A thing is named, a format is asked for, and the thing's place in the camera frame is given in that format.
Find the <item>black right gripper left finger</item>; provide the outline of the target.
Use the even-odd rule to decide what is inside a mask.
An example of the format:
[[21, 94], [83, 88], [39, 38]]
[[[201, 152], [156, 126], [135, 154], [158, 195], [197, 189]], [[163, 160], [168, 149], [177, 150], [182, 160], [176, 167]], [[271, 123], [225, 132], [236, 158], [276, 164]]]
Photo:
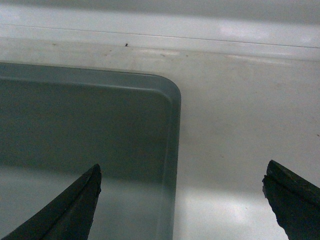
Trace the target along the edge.
[[102, 173], [95, 164], [4, 240], [87, 240], [93, 224]]

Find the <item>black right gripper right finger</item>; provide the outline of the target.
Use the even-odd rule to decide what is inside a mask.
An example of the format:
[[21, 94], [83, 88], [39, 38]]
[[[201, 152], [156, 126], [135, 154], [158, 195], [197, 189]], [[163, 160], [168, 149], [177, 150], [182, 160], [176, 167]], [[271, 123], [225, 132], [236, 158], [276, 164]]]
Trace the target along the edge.
[[320, 188], [271, 160], [262, 191], [289, 240], [320, 238]]

